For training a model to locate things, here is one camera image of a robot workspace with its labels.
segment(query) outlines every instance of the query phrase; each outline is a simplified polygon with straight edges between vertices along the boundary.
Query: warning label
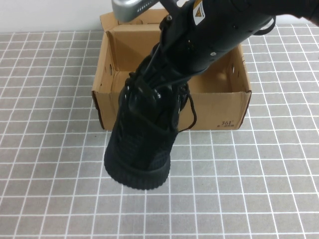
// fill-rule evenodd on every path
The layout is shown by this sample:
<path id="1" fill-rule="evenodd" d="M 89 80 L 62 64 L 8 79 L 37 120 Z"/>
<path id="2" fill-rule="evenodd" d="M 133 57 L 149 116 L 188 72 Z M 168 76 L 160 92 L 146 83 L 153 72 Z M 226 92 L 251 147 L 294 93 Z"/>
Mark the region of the warning label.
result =
<path id="1" fill-rule="evenodd" d="M 205 19 L 205 12 L 203 8 L 203 1 L 197 0 L 194 4 L 193 17 L 196 25 L 200 24 Z"/>

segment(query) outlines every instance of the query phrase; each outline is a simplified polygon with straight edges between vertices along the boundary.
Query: black sneaker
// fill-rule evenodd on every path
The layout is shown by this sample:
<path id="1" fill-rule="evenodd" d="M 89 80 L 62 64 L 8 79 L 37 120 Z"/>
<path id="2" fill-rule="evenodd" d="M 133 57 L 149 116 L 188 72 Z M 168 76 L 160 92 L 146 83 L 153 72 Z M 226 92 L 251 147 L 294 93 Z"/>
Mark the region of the black sneaker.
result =
<path id="1" fill-rule="evenodd" d="M 139 70 L 130 73 L 120 93 L 117 120 L 105 152 L 104 165 L 115 181 L 134 189 L 151 190 L 168 178 L 170 152 L 179 133 L 179 112 L 188 99 L 194 113 L 194 123 L 189 128 L 196 123 L 196 113 L 188 84 L 170 88 L 170 93 L 166 93 L 165 100 L 169 104 L 157 120 L 165 122 L 166 126 L 133 111 L 130 99 L 136 94 L 134 83 L 138 76 Z"/>

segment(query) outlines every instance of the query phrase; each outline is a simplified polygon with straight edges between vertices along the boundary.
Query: gray grid mat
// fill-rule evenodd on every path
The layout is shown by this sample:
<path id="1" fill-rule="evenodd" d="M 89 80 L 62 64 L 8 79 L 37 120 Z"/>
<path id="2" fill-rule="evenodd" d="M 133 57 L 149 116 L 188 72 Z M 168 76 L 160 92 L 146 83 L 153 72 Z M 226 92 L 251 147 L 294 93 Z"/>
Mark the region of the gray grid mat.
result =
<path id="1" fill-rule="evenodd" d="M 245 41 L 243 126 L 181 133 L 150 192 L 103 168 L 110 133 L 91 99 L 101 39 L 0 34 L 0 238 L 319 238 L 319 28 Z"/>

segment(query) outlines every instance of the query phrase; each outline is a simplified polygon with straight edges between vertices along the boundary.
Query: robotic arm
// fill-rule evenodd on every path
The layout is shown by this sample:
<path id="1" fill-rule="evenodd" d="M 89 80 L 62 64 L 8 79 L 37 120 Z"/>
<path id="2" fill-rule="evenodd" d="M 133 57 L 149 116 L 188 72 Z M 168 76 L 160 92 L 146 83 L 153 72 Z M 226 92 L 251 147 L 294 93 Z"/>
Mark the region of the robotic arm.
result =
<path id="1" fill-rule="evenodd" d="M 113 0 L 115 16 L 130 21 L 158 0 Z M 276 16 L 290 14 L 319 25 L 319 0 L 160 0 L 169 15 L 161 35 L 119 96 L 119 110 L 104 156 L 109 175 L 126 186 L 149 190 L 162 185 L 170 152 L 179 133 L 179 112 L 190 104 L 187 82 L 201 74 Z"/>

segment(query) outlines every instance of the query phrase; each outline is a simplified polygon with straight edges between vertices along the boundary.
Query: cardboard box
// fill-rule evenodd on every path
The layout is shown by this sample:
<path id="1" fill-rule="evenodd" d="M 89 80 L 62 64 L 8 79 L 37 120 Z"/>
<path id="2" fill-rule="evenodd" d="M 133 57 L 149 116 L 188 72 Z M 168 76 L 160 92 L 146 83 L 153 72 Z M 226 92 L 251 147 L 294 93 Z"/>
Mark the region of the cardboard box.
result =
<path id="1" fill-rule="evenodd" d="M 159 23 L 166 15 L 165 9 L 150 9 L 129 23 L 118 22 L 113 13 L 100 17 L 105 33 L 92 96 L 103 129 L 113 129 L 124 82 L 159 41 Z M 192 130 L 238 129 L 251 98 L 241 46 L 193 77 L 189 87 L 198 118 Z M 192 121 L 188 101 L 180 113 L 179 128 Z"/>

